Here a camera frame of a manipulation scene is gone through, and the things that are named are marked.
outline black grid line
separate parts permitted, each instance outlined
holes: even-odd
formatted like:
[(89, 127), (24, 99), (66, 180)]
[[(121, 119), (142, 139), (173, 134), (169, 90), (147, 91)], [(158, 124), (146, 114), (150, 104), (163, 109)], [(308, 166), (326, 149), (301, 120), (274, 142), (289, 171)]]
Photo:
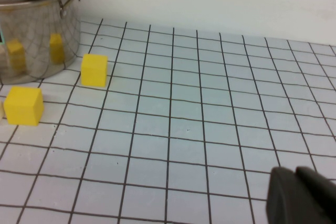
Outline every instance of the black grid line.
[[(169, 83), (167, 83), (167, 82), (159, 82), (159, 81), (153, 81), (153, 80), (147, 80), (147, 79), (144, 79), (144, 81), (158, 82), (158, 83), (166, 83), (166, 84), (169, 84)], [(70, 84), (64, 84), (64, 83), (55, 83), (55, 82), (48, 82), (48, 81), (44, 81), (43, 83), (72, 87), (72, 85), (70, 85)], [(199, 88), (199, 87), (194, 86), (194, 85), (181, 84), (181, 83), (173, 83), (173, 85)], [(101, 91), (101, 89), (97, 89), (97, 88), (93, 88), (93, 87), (86, 87), (86, 86), (78, 86), (78, 87), (81, 87), (81, 88), (83, 88), (83, 89), (91, 89), (91, 90), (98, 90), (98, 91)], [(221, 88), (212, 88), (212, 87), (202, 87), (202, 88), (203, 88), (203, 89), (212, 89), (212, 90), (228, 91), (228, 89), (221, 89)], [(127, 93), (127, 92), (116, 91), (116, 90), (108, 90), (108, 91), (109, 91), (109, 92), (114, 92), (114, 93), (120, 93), (120, 94), (136, 95), (136, 94), (134, 94), (134, 93)], [(238, 90), (233, 90), (233, 92), (244, 93), (244, 94), (257, 94), (257, 93), (253, 93), (253, 92), (238, 91)], [(280, 96), (280, 95), (272, 95), (272, 94), (261, 94), (261, 95), (263, 95), (263, 96), (267, 96), (267, 97), (279, 97), (279, 98), (284, 98), (284, 97), (282, 97), (282, 96)], [(142, 94), (141, 96), (143, 96), (143, 97), (160, 98), (160, 99), (166, 99), (166, 100), (169, 99), (169, 98), (165, 98), (165, 97), (155, 97), (155, 96), (152, 96), (152, 95), (145, 95), (145, 94)], [(315, 100), (311, 100), (311, 99), (293, 98), (293, 97), (290, 97), (290, 99), (301, 100), (301, 101), (311, 101), (311, 102), (314, 102), (314, 101), (315, 101)], [(336, 103), (332, 103), (332, 102), (324, 102), (324, 101), (321, 101), (321, 102), (319, 102), (319, 103), (334, 104), (334, 105), (336, 105)]]
[[(125, 27), (124, 27), (123, 35), (125, 34), (126, 25), (127, 25), (127, 23), (125, 23)], [(121, 44), (122, 44), (122, 38), (121, 38), (121, 40), (120, 40), (119, 48), (121, 47)], [(113, 66), (112, 74), (111, 74), (111, 75), (113, 75), (114, 70), (115, 70), (115, 67), (116, 67), (116, 65)], [(109, 87), (110, 87), (110, 85), (111, 85), (111, 82), (112, 82), (112, 77), (111, 77), (110, 80), (109, 80), (107, 90), (109, 89)], [(90, 159), (90, 155), (91, 155), (91, 151), (92, 151), (92, 147), (93, 147), (93, 144), (94, 144), (94, 140), (95, 140), (96, 135), (97, 135), (97, 131), (98, 131), (98, 126), (99, 126), (99, 123), (100, 123), (100, 119), (101, 119), (101, 116), (102, 116), (102, 114), (103, 114), (103, 108), (104, 108), (104, 105), (105, 105), (105, 102), (106, 102), (106, 98), (107, 98), (107, 95), (108, 95), (107, 90), (106, 90), (106, 92), (105, 92), (104, 101), (103, 101), (102, 107), (101, 107), (101, 109), (100, 109), (100, 114), (99, 114), (99, 117), (98, 117), (98, 121), (97, 121), (96, 129), (95, 129), (95, 131), (94, 131), (93, 138), (92, 138), (92, 141), (91, 141), (90, 150), (89, 150), (89, 153), (88, 153), (86, 162), (85, 162), (85, 166), (84, 166), (84, 168), (83, 168), (82, 175), (81, 175), (81, 177), (80, 177), (80, 181), (79, 181), (78, 188), (77, 188), (77, 191), (76, 191), (76, 196), (75, 196), (75, 199), (74, 199), (74, 201), (73, 201), (74, 204), (72, 205), (72, 210), (71, 210), (71, 214), (70, 214), (69, 221), (68, 221), (69, 224), (71, 223), (71, 220), (72, 220), (72, 216), (73, 216), (73, 212), (74, 212), (75, 207), (76, 207), (76, 203), (77, 203), (78, 195), (79, 195), (79, 192), (80, 192), (81, 184), (82, 184), (82, 181), (84, 180), (84, 174), (85, 174), (85, 171), (86, 171), (86, 167), (87, 167), (87, 165), (88, 165), (88, 162), (89, 162), (89, 159)]]
[[(59, 103), (59, 102), (46, 102), (46, 103), (53, 103), (53, 104), (66, 104), (66, 103)], [(69, 105), (74, 105), (74, 106), (81, 106), (84, 108), (93, 108), (93, 109), (100, 109), (99, 107), (93, 107), (93, 106), (87, 106), (87, 105), (80, 105), (80, 104), (74, 104), (74, 103), (68, 103)], [(244, 109), (244, 110), (251, 110), (251, 111), (260, 111), (262, 112), (262, 110), (256, 110), (256, 109), (246, 109), (246, 108), (242, 108), (242, 107), (233, 107), (236, 109)], [(104, 109), (107, 111), (117, 111), (117, 112), (123, 112), (123, 113), (135, 113), (133, 111), (124, 111), (124, 110), (115, 110), (115, 109)], [(289, 114), (289, 115), (293, 115), (292, 113), (286, 113), (286, 112), (275, 112), (275, 113), (279, 113), (279, 114)], [(149, 113), (143, 113), (143, 112), (138, 112), (138, 114), (141, 115), (150, 115), (150, 116), (157, 116), (160, 118), (169, 118), (169, 116), (165, 116), (165, 115), (157, 115), (157, 114), (149, 114)], [(296, 115), (302, 115), (302, 116), (307, 116), (307, 117), (312, 117), (312, 118), (320, 118), (322, 119), (322, 117), (316, 117), (316, 116), (308, 116), (308, 115), (304, 115), (304, 114), (296, 114)], [(198, 119), (190, 119), (190, 118), (180, 118), (180, 117), (175, 117), (172, 116), (172, 119), (181, 119), (181, 120), (188, 120), (188, 121), (194, 121), (194, 122), (202, 122), (202, 120), (198, 120)], [(336, 119), (332, 119), (332, 118), (323, 118), (323, 119), (329, 119), (329, 120), (334, 120), (336, 121)], [(204, 120), (205, 123), (214, 123), (214, 124), (221, 124), (221, 125), (231, 125), (231, 126), (235, 126), (234, 123), (223, 123), (223, 122), (215, 122), (215, 121), (207, 121)], [(54, 122), (43, 122), (41, 121), (40, 123), (42, 124), (56, 124)], [(71, 124), (64, 124), (64, 123), (60, 123), (60, 125), (65, 125), (65, 126), (70, 126), (70, 127), (81, 127), (84, 129), (95, 129), (92, 127), (86, 127), (86, 126), (81, 126), (81, 125), (71, 125)], [(282, 130), (282, 129), (273, 129), (273, 128), (267, 128), (267, 127), (260, 127), (260, 126), (250, 126), (250, 125), (243, 125), (243, 124), (237, 124), (237, 126), (239, 127), (249, 127), (249, 128), (255, 128), (255, 129), (261, 129), (261, 130), (271, 130), (271, 131), (279, 131), (279, 132), (289, 132), (289, 133), (301, 133), (300, 131), (291, 131), (291, 130)], [(104, 129), (104, 128), (99, 128), (99, 130), (105, 130), (105, 131), (112, 131), (112, 132), (119, 132), (116, 130), (109, 130), (109, 129)], [(315, 136), (333, 136), (332, 134), (327, 135), (327, 134), (319, 134), (319, 133), (311, 133), (311, 132), (302, 132), (303, 134), (307, 134), (307, 135), (315, 135)]]
[[(221, 44), (221, 49), (222, 49), (223, 63), (224, 63), (224, 68), (225, 68), (225, 72), (226, 72), (226, 62), (225, 62), (225, 56), (224, 56), (224, 52), (223, 52), (223, 44), (222, 44), (221, 33), (219, 33), (219, 37), (220, 37), (220, 44)], [(253, 213), (253, 206), (252, 206), (252, 201), (251, 201), (250, 189), (249, 189), (249, 186), (248, 186), (247, 174), (246, 174), (246, 169), (245, 169), (244, 156), (243, 156), (243, 151), (241, 149), (241, 144), (240, 144), (240, 138), (239, 138), (239, 131), (238, 131), (238, 126), (237, 126), (235, 109), (233, 107), (232, 92), (230, 90), (230, 83), (229, 83), (228, 78), (226, 78), (226, 81), (227, 81), (227, 86), (228, 86), (228, 89), (229, 89), (230, 102), (231, 102), (231, 106), (232, 106), (232, 114), (233, 114), (234, 124), (235, 124), (235, 128), (236, 128), (236, 134), (237, 134), (241, 164), (243, 166), (243, 171), (244, 171), (244, 178), (245, 178), (245, 184), (246, 184), (246, 189), (247, 189), (248, 201), (249, 201), (250, 210), (251, 210), (251, 217), (252, 217), (253, 223), (255, 224), (255, 218), (254, 218), (254, 213)]]
[(125, 197), (127, 176), (128, 176), (128, 171), (129, 171), (130, 161), (131, 161), (131, 153), (132, 153), (132, 146), (133, 146), (133, 140), (134, 140), (135, 125), (136, 125), (136, 122), (137, 122), (136, 120), (137, 120), (137, 117), (138, 117), (140, 94), (141, 94), (143, 74), (144, 74), (144, 71), (145, 71), (146, 56), (147, 56), (147, 49), (148, 49), (150, 32), (151, 32), (151, 26), (149, 26), (149, 30), (148, 30), (148, 38), (147, 38), (147, 43), (146, 43), (146, 51), (145, 51), (145, 56), (144, 56), (144, 59), (143, 59), (143, 68), (142, 68), (141, 81), (140, 81), (140, 86), (139, 86), (139, 95), (138, 95), (138, 100), (136, 102), (136, 107), (137, 108), (135, 110), (135, 117), (134, 117), (133, 130), (132, 130), (132, 137), (131, 137), (131, 143), (130, 143), (130, 151), (129, 151), (129, 157), (128, 157), (128, 160), (127, 160), (125, 179), (124, 179), (124, 185), (123, 185), (123, 188), (122, 188), (122, 195), (121, 195), (120, 208), (119, 208), (119, 214), (118, 214), (118, 224), (120, 223), (120, 217), (121, 217), (121, 213), (122, 213), (123, 201), (124, 201), (124, 197)]
[(204, 147), (204, 163), (205, 163), (205, 177), (206, 177), (206, 191), (208, 199), (208, 214), (209, 214), (209, 224), (212, 224), (212, 213), (211, 213), (211, 201), (210, 201), (210, 189), (209, 189), (209, 175), (208, 175), (208, 162), (207, 162), (207, 151), (206, 151), (206, 140), (205, 140), (205, 126), (204, 126), (204, 111), (203, 111), (203, 96), (202, 96), (202, 81), (201, 81), (201, 66), (200, 66), (200, 53), (198, 49), (198, 31), (196, 30), (196, 43), (197, 43), (197, 58), (198, 58), (198, 77), (200, 81), (199, 92), (201, 96), (201, 114), (202, 114), (202, 128), (203, 128), (203, 147)]
[(313, 158), (312, 158), (312, 156), (311, 156), (311, 153), (310, 153), (309, 146), (308, 146), (308, 144), (307, 144), (305, 135), (304, 135), (303, 132), (302, 132), (301, 125), (300, 125), (300, 123), (299, 123), (299, 120), (298, 120), (298, 118), (297, 118), (297, 115), (296, 115), (295, 112), (294, 112), (293, 105), (292, 105), (292, 103), (291, 103), (291, 101), (290, 101), (290, 99), (289, 99), (289, 97), (288, 97), (288, 95), (287, 95), (287, 91), (286, 91), (286, 89), (285, 89), (285, 87), (284, 87), (284, 85), (283, 85), (283, 82), (282, 82), (281, 77), (280, 77), (280, 75), (279, 75), (277, 66), (276, 66), (276, 64), (275, 64), (275, 62), (274, 62), (274, 60), (273, 60), (273, 58), (272, 58), (272, 53), (271, 53), (271, 51), (269, 50), (269, 48), (268, 48), (268, 52), (269, 52), (269, 55), (271, 56), (271, 59), (272, 59), (274, 68), (275, 68), (275, 70), (276, 70), (276, 72), (277, 72), (277, 75), (278, 75), (278, 78), (279, 78), (279, 80), (280, 80), (280, 82), (281, 82), (282, 89), (284, 90), (284, 92), (285, 92), (285, 94), (286, 94), (288, 103), (289, 103), (289, 105), (290, 105), (290, 108), (291, 108), (291, 110), (292, 110), (292, 112), (293, 112), (293, 115), (294, 115), (294, 117), (295, 117), (295, 120), (296, 120), (296, 122), (297, 122), (297, 124), (298, 124), (298, 127), (299, 127), (299, 129), (300, 129), (301, 136), (302, 136), (302, 138), (303, 138), (303, 141), (305, 142), (305, 146), (306, 146), (306, 148), (307, 148), (307, 150), (308, 150), (308, 154), (309, 154), (310, 160), (311, 160), (311, 162), (312, 162), (312, 164), (313, 164), (314, 170), (317, 172), (316, 165), (315, 165), (315, 162), (314, 162), (314, 160), (313, 160)]
[[(93, 44), (95, 43), (95, 39), (96, 39), (96, 37), (97, 37), (97, 36), (95, 36), (95, 38), (93, 39), (91, 48), (92, 48)], [(80, 74), (78, 75), (78, 78), (77, 78), (77, 80), (76, 80), (76, 82), (75, 82), (75, 85), (73, 85), (73, 88), (72, 88), (72, 90), (71, 90), (71, 93), (70, 93), (70, 95), (69, 95), (69, 98), (68, 98), (68, 101), (67, 101), (67, 102), (70, 101), (71, 95), (72, 95), (72, 93), (73, 93), (73, 91), (74, 91), (74, 89), (75, 89), (75, 86), (76, 86), (77, 82), (79, 81), (79, 79), (80, 79)], [(35, 184), (36, 184), (36, 181), (37, 181), (37, 178), (38, 178), (38, 174), (39, 174), (39, 173), (41, 172), (41, 170), (42, 170), (43, 164), (44, 164), (44, 162), (45, 162), (45, 160), (46, 160), (46, 158), (47, 158), (47, 155), (48, 155), (48, 153), (49, 153), (49, 150), (50, 150), (50, 147), (51, 147), (51, 145), (52, 145), (52, 142), (53, 142), (53, 140), (55, 139), (56, 132), (57, 132), (59, 126), (60, 126), (60, 122), (62, 121), (62, 119), (63, 119), (63, 117), (64, 117), (64, 114), (65, 114), (65, 111), (66, 111), (66, 109), (67, 109), (67, 106), (68, 106), (68, 105), (66, 104), (65, 107), (64, 107), (62, 116), (61, 116), (60, 119), (59, 119), (59, 122), (58, 122), (58, 124), (57, 124), (56, 130), (54, 131), (54, 134), (53, 134), (53, 136), (52, 136), (52, 138), (51, 138), (51, 141), (50, 141), (50, 143), (49, 143), (49, 148), (48, 148), (48, 150), (46, 151), (46, 154), (45, 154), (45, 156), (44, 156), (44, 158), (43, 158), (43, 160), (42, 160), (42, 163), (41, 163), (41, 165), (40, 165), (40, 167), (39, 167), (39, 169), (38, 169), (38, 173), (37, 173), (37, 175), (35, 176), (35, 179), (34, 179), (34, 181), (33, 181), (33, 184), (32, 184), (32, 186), (31, 186), (31, 188), (30, 188), (30, 191), (29, 191), (29, 193), (28, 193), (28, 196), (27, 196), (27, 198), (26, 198), (26, 201), (25, 201), (25, 203), (24, 203), (24, 206), (23, 206), (23, 208), (22, 208), (22, 210), (21, 210), (21, 212), (20, 212), (20, 214), (19, 214), (19, 216), (18, 216), (18, 219), (17, 219), (17, 222), (16, 222), (17, 224), (19, 224), (19, 222), (20, 222), (20, 220), (21, 220), (21, 217), (22, 217), (22, 214), (23, 214), (25, 208), (27, 207), (27, 203), (28, 203), (28, 201), (29, 201), (29, 198), (30, 198), (32, 192), (33, 192), (34, 186), (35, 186)]]
[(165, 192), (165, 205), (164, 205), (164, 222), (167, 223), (168, 212), (168, 192), (169, 192), (169, 160), (170, 160), (170, 138), (171, 138), (171, 123), (172, 123), (172, 95), (173, 95), (173, 63), (174, 63), (174, 33), (172, 39), (172, 64), (170, 69), (170, 97), (169, 97), (169, 122), (168, 122), (168, 143), (167, 143), (167, 172), (166, 172), (166, 192)]
[[(125, 133), (125, 134), (131, 134), (130, 132), (120, 132), (120, 131), (113, 131), (113, 130), (103, 130), (103, 129), (98, 129), (99, 131), (109, 131), (109, 132), (119, 132), (119, 133)], [(134, 135), (144, 135), (144, 136), (156, 136), (156, 137), (161, 137), (161, 138), (167, 138), (165, 136), (160, 136), (160, 135), (152, 135), (152, 134), (140, 134), (140, 133), (134, 133)], [(184, 140), (184, 141), (190, 141), (190, 142), (200, 142), (203, 143), (204, 141), (202, 140), (195, 140), (195, 139), (188, 139), (188, 138), (180, 138), (180, 137), (170, 137), (171, 139), (177, 139), (177, 140)], [(30, 147), (36, 147), (36, 148), (50, 148), (50, 149), (60, 149), (60, 150), (67, 150), (67, 151), (74, 151), (74, 152), (81, 152), (81, 153), (89, 153), (88, 151), (83, 151), (83, 150), (77, 150), (73, 148), (62, 148), (62, 147), (57, 147), (57, 146), (42, 146), (42, 145), (35, 145), (35, 144), (25, 144), (25, 143), (13, 143), (13, 142), (6, 142), (6, 141), (0, 141), (0, 143), (4, 144), (9, 144), (9, 145), (21, 145), (21, 146), (30, 146)], [(256, 149), (256, 150), (264, 150), (264, 151), (274, 151), (272, 148), (265, 148), (265, 147), (255, 147), (255, 146), (248, 146), (248, 145), (237, 145), (237, 144), (228, 144), (228, 143), (219, 143), (219, 142), (212, 142), (212, 141), (207, 141), (206, 143), (209, 144), (216, 144), (216, 145), (225, 145), (225, 146), (234, 146), (234, 147), (244, 147), (244, 148), (251, 148), (251, 149)], [(282, 149), (277, 149), (278, 152), (287, 152), (287, 153), (297, 153), (297, 154), (304, 154), (304, 155), (311, 155), (311, 156), (319, 156), (319, 157), (334, 157), (336, 158), (336, 155), (326, 155), (326, 154), (309, 154), (308, 152), (298, 152), (298, 151), (290, 151), (290, 150), (282, 150)], [(121, 155), (121, 154), (112, 154), (112, 153), (104, 153), (104, 152), (90, 152), (91, 154), (102, 154), (102, 155), (110, 155), (110, 156), (121, 156), (121, 157), (128, 157), (126, 155)], [(165, 159), (157, 159), (157, 158), (146, 158), (146, 157), (138, 157), (142, 159), (150, 159), (150, 160), (157, 160), (157, 161), (165, 161)]]
[[(95, 45), (94, 47), (102, 47), (102, 48), (106, 48), (106, 49), (112, 49), (112, 50), (117, 50), (116, 48), (113, 48), (113, 47), (107, 47), (107, 46), (102, 46), (102, 45)], [(132, 50), (126, 50), (126, 49), (121, 49), (121, 51), (125, 51), (125, 52), (135, 52), (135, 53), (138, 53), (138, 54), (143, 54), (143, 52), (139, 52), (139, 51), (132, 51)], [(207, 50), (207, 49), (200, 49), (200, 51), (209, 51), (209, 52), (218, 52), (220, 53), (219, 51), (214, 51), (214, 50)], [(237, 54), (237, 53), (234, 53), (234, 52), (224, 52), (226, 54), (230, 54), (230, 55), (237, 55), (237, 56), (246, 56), (246, 55), (242, 55), (242, 54)], [(171, 56), (167, 56), (167, 55), (159, 55), (159, 54), (152, 54), (152, 53), (147, 53), (148, 55), (153, 55), (153, 56), (160, 56), (160, 57), (171, 57)], [(270, 59), (268, 57), (263, 57), (263, 56), (256, 56), (256, 55), (249, 55), (250, 57), (254, 57), (254, 58), (261, 58), (261, 59)], [(197, 61), (196, 59), (190, 59), (190, 58), (183, 58), (183, 57), (176, 57), (176, 59), (184, 59), (184, 60), (190, 60), (190, 61)], [(312, 63), (312, 62), (305, 62), (305, 61), (295, 61), (295, 60), (289, 60), (289, 59), (283, 59), (283, 58), (275, 58), (275, 60), (282, 60), (282, 61), (287, 61), (287, 62), (299, 62), (299, 63), (304, 63), (304, 64), (308, 64), (308, 65), (315, 65), (315, 66), (318, 66), (319, 64), (317, 63)], [(216, 63), (216, 64), (222, 64), (220, 62), (217, 62), (217, 61), (209, 61), (209, 60), (200, 60), (201, 62), (210, 62), (210, 63)], [(322, 64), (322, 66), (326, 66), (326, 67), (334, 67), (336, 68), (336, 66), (334, 65), (326, 65), (326, 64)]]

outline grid paper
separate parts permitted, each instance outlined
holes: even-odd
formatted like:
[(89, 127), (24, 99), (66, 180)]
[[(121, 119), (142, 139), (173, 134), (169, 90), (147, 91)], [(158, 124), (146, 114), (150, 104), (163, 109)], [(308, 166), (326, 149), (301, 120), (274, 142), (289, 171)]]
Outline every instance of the grid paper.
[[(336, 181), (335, 51), (83, 17), (76, 61), (24, 84), (41, 123), (0, 122), (0, 222), (267, 223), (272, 167)], [(86, 53), (105, 88), (80, 84)]]

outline yellow cube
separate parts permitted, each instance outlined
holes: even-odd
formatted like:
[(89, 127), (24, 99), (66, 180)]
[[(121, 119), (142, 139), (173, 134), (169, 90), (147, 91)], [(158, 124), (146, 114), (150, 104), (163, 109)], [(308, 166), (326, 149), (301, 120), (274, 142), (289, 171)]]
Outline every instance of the yellow cube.
[(61, 64), (65, 60), (61, 34), (50, 35), (50, 58), (54, 64)]
[(16, 71), (26, 70), (25, 49), (18, 39), (7, 42), (10, 65)]
[(86, 54), (81, 65), (82, 85), (105, 87), (107, 56)]
[(37, 126), (44, 110), (41, 89), (12, 87), (4, 109), (9, 124)]

